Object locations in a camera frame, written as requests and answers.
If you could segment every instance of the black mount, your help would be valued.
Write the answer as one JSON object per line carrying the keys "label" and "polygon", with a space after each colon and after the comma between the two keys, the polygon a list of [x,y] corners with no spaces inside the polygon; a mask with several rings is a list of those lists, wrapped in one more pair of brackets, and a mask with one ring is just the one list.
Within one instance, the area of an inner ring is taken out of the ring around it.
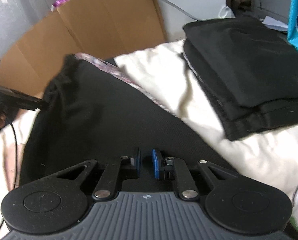
{"label": "black mount", "polygon": [[[213,163],[199,160],[188,167],[184,160],[163,157],[154,149],[153,166],[156,179],[170,181],[178,199],[198,204],[229,232],[266,235],[283,230],[291,215],[291,202],[283,192]],[[96,203],[114,201],[124,180],[139,177],[138,148],[106,165],[85,161],[11,191],[2,201],[2,215],[10,230],[61,232],[82,221]]]}

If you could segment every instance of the metal rivet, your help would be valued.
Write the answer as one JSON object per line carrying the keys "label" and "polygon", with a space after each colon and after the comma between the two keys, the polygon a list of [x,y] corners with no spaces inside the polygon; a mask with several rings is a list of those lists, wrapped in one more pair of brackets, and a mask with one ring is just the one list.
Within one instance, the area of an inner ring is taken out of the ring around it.
{"label": "metal rivet", "polygon": [[198,196],[198,192],[195,191],[195,190],[191,190],[191,189],[188,189],[188,190],[185,190],[182,192],[182,195],[185,197],[185,198],[195,198]]}
{"label": "metal rivet", "polygon": [[174,157],[167,157],[165,161],[167,165],[173,165]]}
{"label": "metal rivet", "polygon": [[95,196],[96,196],[97,198],[105,198],[105,197],[109,197],[110,194],[111,194],[111,192],[108,191],[108,190],[106,190],[106,189],[97,190],[97,191],[95,192]]}

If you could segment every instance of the black folded fabric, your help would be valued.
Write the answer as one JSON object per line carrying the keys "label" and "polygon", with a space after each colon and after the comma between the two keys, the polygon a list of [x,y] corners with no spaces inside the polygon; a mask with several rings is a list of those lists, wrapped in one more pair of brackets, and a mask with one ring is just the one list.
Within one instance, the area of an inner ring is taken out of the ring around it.
{"label": "black folded fabric", "polygon": [[97,159],[106,164],[142,152],[139,180],[126,180],[123,190],[170,190],[154,179],[151,150],[183,158],[188,165],[209,160],[232,169],[182,120],[139,90],[93,64],[66,57],[63,69],[44,93],[49,108],[36,117],[24,150],[20,184]]}
{"label": "black folded fabric", "polygon": [[184,58],[229,140],[298,124],[298,51],[251,17],[184,26]]}

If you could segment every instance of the white paper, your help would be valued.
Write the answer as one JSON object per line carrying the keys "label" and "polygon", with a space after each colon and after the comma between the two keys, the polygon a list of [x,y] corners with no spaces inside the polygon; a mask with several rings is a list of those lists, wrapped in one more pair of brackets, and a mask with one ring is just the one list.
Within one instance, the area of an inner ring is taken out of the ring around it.
{"label": "white paper", "polygon": [[281,21],[275,20],[274,18],[271,18],[269,16],[265,17],[262,24],[265,25],[269,29],[280,31],[280,32],[287,32],[287,30],[288,30],[287,24],[285,24]]}

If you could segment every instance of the round black knob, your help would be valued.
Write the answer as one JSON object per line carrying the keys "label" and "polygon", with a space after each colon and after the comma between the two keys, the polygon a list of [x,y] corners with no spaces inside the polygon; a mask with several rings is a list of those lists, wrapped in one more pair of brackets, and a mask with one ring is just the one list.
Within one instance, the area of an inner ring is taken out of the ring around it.
{"label": "round black knob", "polygon": [[282,191],[240,177],[220,182],[206,197],[205,209],[215,222],[230,231],[265,235],[285,228],[292,205]]}
{"label": "round black knob", "polygon": [[84,216],[85,194],[74,180],[43,178],[11,191],[1,203],[9,229],[27,234],[50,234],[64,230]]}
{"label": "round black knob", "polygon": [[61,203],[59,195],[53,192],[38,191],[28,195],[24,201],[24,206],[36,213],[48,212],[55,209]]}

